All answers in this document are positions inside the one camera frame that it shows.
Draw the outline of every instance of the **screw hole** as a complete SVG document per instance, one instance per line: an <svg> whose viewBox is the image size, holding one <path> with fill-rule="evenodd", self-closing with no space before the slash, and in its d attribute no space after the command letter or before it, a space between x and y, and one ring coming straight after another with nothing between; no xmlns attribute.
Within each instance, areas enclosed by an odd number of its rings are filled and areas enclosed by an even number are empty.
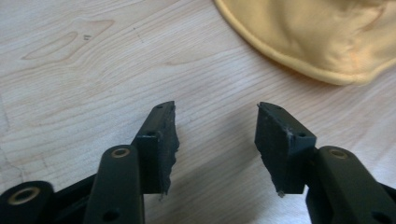
<svg viewBox="0 0 396 224"><path fill-rule="evenodd" d="M103 221L111 222L111 221L117 220L119 217L120 217L120 210L118 208L113 208L113 209L108 210L103 215Z"/></svg>
<svg viewBox="0 0 396 224"><path fill-rule="evenodd" d="M16 193L11 195L11 197L9 197L8 203L12 205L27 203L33 200L33 198L35 198L39 192L40 189L37 187L28 187L25 189L18 190Z"/></svg>
<svg viewBox="0 0 396 224"><path fill-rule="evenodd" d="M329 152L337 159L346 159L347 158L347 154L341 150L332 148L329 150Z"/></svg>
<svg viewBox="0 0 396 224"><path fill-rule="evenodd" d="M128 155L130 150L128 148L117 148L111 152L113 158L121 158Z"/></svg>
<svg viewBox="0 0 396 224"><path fill-rule="evenodd" d="M372 212L372 217L379 223L389 224L392 223L392 220L387 215L381 212Z"/></svg>
<svg viewBox="0 0 396 224"><path fill-rule="evenodd" d="M154 131L150 131L147 133L148 136L155 136L155 132Z"/></svg>

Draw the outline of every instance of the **black plastic part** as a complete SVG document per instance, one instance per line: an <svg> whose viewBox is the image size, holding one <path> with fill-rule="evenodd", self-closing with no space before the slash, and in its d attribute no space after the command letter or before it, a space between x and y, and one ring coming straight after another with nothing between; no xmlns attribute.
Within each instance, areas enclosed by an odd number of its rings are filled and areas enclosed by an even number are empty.
<svg viewBox="0 0 396 224"><path fill-rule="evenodd" d="M54 219L55 224L82 223L95 177L96 175L92 175L56 192L58 212Z"/></svg>
<svg viewBox="0 0 396 224"><path fill-rule="evenodd" d="M8 189L0 197L1 224L51 223L53 188L44 181L31 181Z"/></svg>
<svg viewBox="0 0 396 224"><path fill-rule="evenodd" d="M261 102L255 144L279 194L303 193L304 166L317 138L278 105Z"/></svg>
<svg viewBox="0 0 396 224"><path fill-rule="evenodd" d="M139 151L142 190L167 193L179 146L175 126L175 102L156 105L132 142Z"/></svg>
<svg viewBox="0 0 396 224"><path fill-rule="evenodd" d="M107 150L93 183L83 223L108 222L144 223L139 159L133 146Z"/></svg>
<svg viewBox="0 0 396 224"><path fill-rule="evenodd" d="M322 147L314 164L332 205L331 223L396 223L396 204L353 153Z"/></svg>

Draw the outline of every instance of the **wooden table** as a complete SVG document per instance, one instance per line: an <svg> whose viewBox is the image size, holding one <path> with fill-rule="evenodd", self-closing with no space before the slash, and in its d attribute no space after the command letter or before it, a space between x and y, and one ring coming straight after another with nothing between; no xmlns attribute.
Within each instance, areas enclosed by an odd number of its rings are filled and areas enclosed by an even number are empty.
<svg viewBox="0 0 396 224"><path fill-rule="evenodd" d="M0 19L1 192L95 173L170 100L181 145L147 223L309 222L304 195L280 199L254 146L260 101L396 187L395 68L363 87L315 81L260 55L209 0L5 0Z"/></svg>

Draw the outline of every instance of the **bolt hole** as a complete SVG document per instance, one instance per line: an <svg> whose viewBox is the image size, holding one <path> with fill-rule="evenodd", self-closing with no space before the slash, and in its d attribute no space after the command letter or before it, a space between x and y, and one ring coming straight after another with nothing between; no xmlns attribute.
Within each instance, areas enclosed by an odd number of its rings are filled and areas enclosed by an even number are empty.
<svg viewBox="0 0 396 224"><path fill-rule="evenodd" d="M372 217L379 223L389 224L392 223L392 220L387 215L381 212L372 212Z"/></svg>
<svg viewBox="0 0 396 224"><path fill-rule="evenodd" d="M120 217L120 210L118 208L113 208L108 210L104 215L103 215L103 221L105 222L111 222L115 221Z"/></svg>
<svg viewBox="0 0 396 224"><path fill-rule="evenodd" d="M155 132L154 131L148 132L148 136L155 136Z"/></svg>
<svg viewBox="0 0 396 224"><path fill-rule="evenodd" d="M329 152L337 159L346 159L347 158L347 154L341 150L332 148L329 150Z"/></svg>
<svg viewBox="0 0 396 224"><path fill-rule="evenodd" d="M130 150L128 148L117 148L111 152L111 156L114 158L121 158L128 155Z"/></svg>
<svg viewBox="0 0 396 224"><path fill-rule="evenodd" d="M8 203L12 205L27 203L33 200L33 198L35 198L39 192L40 189L37 187L28 187L26 189L18 190L16 193L11 195L11 197L9 197Z"/></svg>

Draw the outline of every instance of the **yellow cloth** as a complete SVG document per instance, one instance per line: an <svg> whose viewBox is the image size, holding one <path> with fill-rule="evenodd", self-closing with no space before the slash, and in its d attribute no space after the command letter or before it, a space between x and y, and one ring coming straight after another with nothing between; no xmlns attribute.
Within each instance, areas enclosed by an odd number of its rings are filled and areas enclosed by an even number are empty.
<svg viewBox="0 0 396 224"><path fill-rule="evenodd" d="M336 85L366 84L396 64L396 0L215 0L266 56Z"/></svg>

